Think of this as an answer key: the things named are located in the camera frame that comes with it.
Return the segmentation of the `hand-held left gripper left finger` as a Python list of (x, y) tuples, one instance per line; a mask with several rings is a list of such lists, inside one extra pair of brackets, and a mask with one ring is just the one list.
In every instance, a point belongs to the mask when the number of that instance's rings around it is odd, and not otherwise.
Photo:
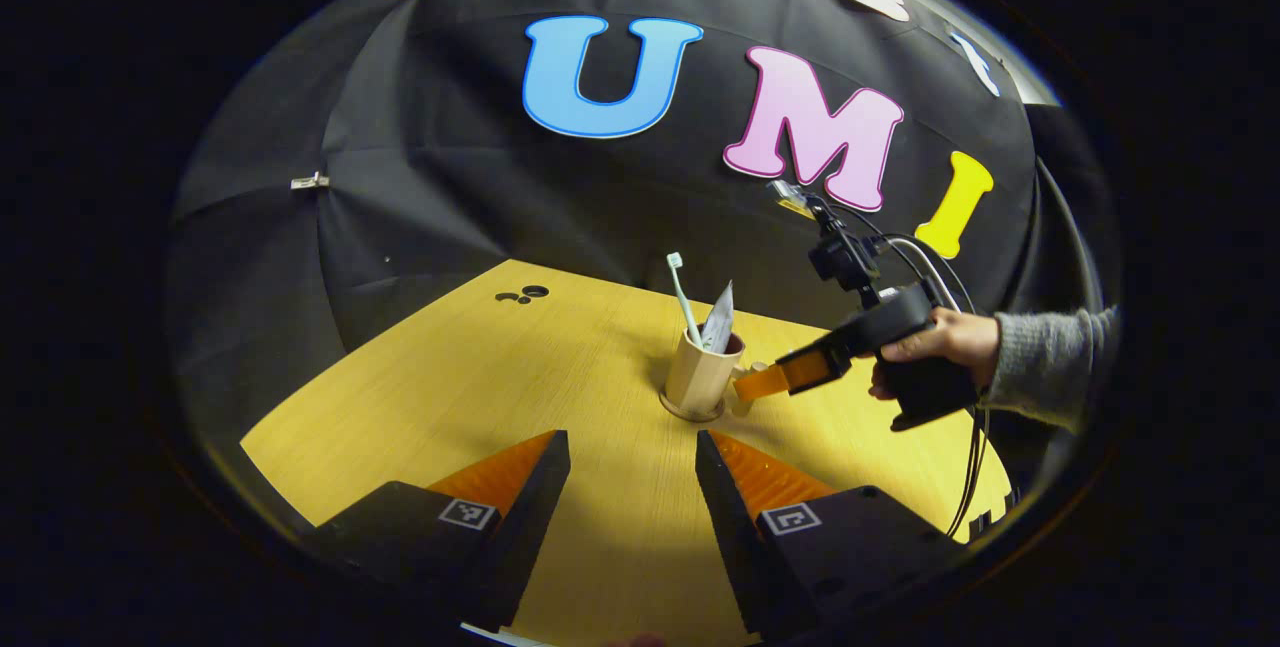
[(568, 433), (548, 430), (426, 487), (388, 480), (301, 546), (431, 633), (493, 632), (515, 621), (570, 469)]

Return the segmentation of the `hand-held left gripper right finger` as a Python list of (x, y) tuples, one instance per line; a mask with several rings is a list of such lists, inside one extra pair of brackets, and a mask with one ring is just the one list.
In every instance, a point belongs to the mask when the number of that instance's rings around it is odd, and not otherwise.
[(874, 486), (836, 489), (719, 430), (695, 473), (742, 624), (765, 641), (860, 615), (964, 553)]

